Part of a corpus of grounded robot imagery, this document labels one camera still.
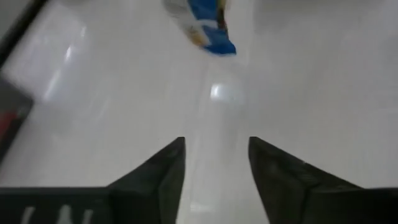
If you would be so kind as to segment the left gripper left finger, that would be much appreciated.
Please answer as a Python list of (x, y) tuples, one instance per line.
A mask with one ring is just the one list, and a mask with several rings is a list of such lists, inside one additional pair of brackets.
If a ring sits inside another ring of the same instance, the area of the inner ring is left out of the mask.
[(103, 187), (0, 187), (0, 224), (176, 224), (185, 138)]

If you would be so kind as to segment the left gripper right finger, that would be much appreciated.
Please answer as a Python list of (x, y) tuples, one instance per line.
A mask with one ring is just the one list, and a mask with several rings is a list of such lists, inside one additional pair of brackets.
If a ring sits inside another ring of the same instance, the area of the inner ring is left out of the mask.
[(398, 187), (362, 188), (254, 136), (248, 156), (269, 224), (398, 224)]

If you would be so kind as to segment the blue soy sauce ramen pack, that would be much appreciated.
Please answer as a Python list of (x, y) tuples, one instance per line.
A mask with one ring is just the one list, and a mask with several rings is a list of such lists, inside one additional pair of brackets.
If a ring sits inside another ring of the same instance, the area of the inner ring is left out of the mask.
[(224, 13), (228, 0), (162, 0), (167, 13), (197, 47), (215, 55), (235, 55)]

